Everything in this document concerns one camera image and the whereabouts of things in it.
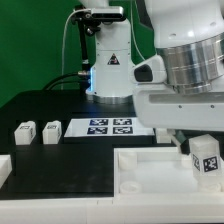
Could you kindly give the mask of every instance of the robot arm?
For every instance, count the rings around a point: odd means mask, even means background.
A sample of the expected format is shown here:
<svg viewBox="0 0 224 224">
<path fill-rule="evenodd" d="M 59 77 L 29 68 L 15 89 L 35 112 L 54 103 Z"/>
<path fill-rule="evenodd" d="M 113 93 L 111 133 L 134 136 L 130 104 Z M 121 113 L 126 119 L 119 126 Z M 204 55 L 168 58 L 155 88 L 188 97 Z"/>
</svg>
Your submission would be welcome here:
<svg viewBox="0 0 224 224">
<path fill-rule="evenodd" d="M 140 121 L 155 128 L 223 131 L 224 22 L 219 1 L 145 0 L 145 5 L 157 55 L 132 71 L 133 78 L 144 77 L 136 79 L 134 93 Z"/>
</svg>

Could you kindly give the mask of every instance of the black surface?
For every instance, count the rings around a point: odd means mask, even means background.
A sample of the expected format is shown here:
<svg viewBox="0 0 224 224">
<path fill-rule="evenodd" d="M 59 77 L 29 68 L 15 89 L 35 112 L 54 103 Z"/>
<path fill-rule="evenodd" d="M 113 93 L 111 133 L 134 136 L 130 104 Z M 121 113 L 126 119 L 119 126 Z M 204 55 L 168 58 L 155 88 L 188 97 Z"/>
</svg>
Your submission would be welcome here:
<svg viewBox="0 0 224 224">
<path fill-rule="evenodd" d="M 13 163 L 0 200 L 113 196 L 114 148 L 149 146 L 152 137 L 62 137 L 58 145 L 43 145 L 42 130 L 54 120 L 64 134 L 72 118 L 134 116 L 132 104 L 88 102 L 78 90 L 17 95 L 0 109 L 0 153 L 10 153 Z M 35 121 L 37 136 L 29 146 L 16 146 L 14 131 L 24 121 Z"/>
</svg>

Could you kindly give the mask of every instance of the white platform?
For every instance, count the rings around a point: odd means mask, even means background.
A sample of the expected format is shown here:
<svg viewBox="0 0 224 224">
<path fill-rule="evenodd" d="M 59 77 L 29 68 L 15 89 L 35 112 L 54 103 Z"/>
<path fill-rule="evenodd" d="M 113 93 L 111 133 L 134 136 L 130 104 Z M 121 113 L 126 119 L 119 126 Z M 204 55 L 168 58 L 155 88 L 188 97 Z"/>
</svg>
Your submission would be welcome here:
<svg viewBox="0 0 224 224">
<path fill-rule="evenodd" d="M 120 169 L 120 152 L 136 153 L 137 167 Z M 198 192 L 190 157 L 177 148 L 115 149 L 114 155 L 113 198 L 0 201 L 0 223 L 224 223 L 224 193 Z M 139 183 L 142 192 L 122 194 L 127 181 Z"/>
</svg>

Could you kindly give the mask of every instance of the small white block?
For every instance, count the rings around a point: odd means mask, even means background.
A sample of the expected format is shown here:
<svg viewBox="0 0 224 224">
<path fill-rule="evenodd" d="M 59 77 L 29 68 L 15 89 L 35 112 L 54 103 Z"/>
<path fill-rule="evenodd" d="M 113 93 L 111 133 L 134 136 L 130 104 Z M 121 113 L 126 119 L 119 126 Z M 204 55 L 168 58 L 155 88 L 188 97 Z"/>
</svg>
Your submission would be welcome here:
<svg viewBox="0 0 224 224">
<path fill-rule="evenodd" d="M 12 171 L 12 163 L 10 155 L 0 156 L 0 188 L 8 178 Z"/>
<path fill-rule="evenodd" d="M 138 167 L 136 152 L 127 151 L 119 153 L 119 167 L 122 170 L 134 170 Z"/>
<path fill-rule="evenodd" d="M 194 177 L 199 182 L 217 183 L 222 176 L 219 142 L 210 135 L 191 138 Z"/>
<path fill-rule="evenodd" d="M 16 145 L 30 145 L 36 136 L 36 124 L 33 121 L 23 122 L 14 132 Z"/>
<path fill-rule="evenodd" d="M 60 121 L 48 122 L 42 134 L 43 134 L 43 143 L 45 145 L 58 144 L 62 134 L 61 122 Z"/>
<path fill-rule="evenodd" d="M 156 128 L 156 140 L 159 144 L 171 143 L 171 137 L 165 128 Z"/>
</svg>

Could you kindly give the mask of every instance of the black cable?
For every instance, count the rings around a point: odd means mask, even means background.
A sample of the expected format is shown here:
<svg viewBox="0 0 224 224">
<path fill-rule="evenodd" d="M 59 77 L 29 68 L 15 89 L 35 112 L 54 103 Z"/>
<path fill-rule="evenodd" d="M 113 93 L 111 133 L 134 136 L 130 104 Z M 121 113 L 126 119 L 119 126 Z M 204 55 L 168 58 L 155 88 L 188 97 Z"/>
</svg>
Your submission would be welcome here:
<svg viewBox="0 0 224 224">
<path fill-rule="evenodd" d="M 78 73 L 69 73 L 69 74 L 57 77 L 57 78 L 51 80 L 47 85 L 45 85 L 42 90 L 47 90 L 51 85 L 53 85 L 55 82 L 57 82 L 59 80 L 62 80 L 62 79 L 65 79 L 65 78 L 69 78 L 69 77 L 74 77 L 74 76 L 78 76 Z"/>
<path fill-rule="evenodd" d="M 64 81 L 64 82 L 56 82 L 53 84 L 48 90 L 52 90 L 55 86 L 69 84 L 69 83 L 77 83 L 77 81 Z"/>
</svg>

